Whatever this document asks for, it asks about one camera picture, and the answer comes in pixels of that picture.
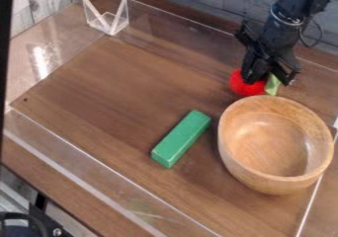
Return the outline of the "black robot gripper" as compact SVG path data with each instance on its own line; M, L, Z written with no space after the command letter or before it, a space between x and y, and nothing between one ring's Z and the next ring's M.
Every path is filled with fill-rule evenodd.
M243 21L235 37L246 47L242 78L254 84L274 74L287 86L300 71L292 48L299 40L298 28L271 22L264 25Z

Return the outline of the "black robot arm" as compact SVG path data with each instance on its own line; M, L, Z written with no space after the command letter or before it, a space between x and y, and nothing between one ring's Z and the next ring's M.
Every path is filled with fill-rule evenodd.
M330 0L276 0L270 8L266 22L260 25L251 20L242 22L235 37L246 47L240 73L246 84L275 75L287 86L300 71L294 56L294 47L303 40L312 17L320 13Z

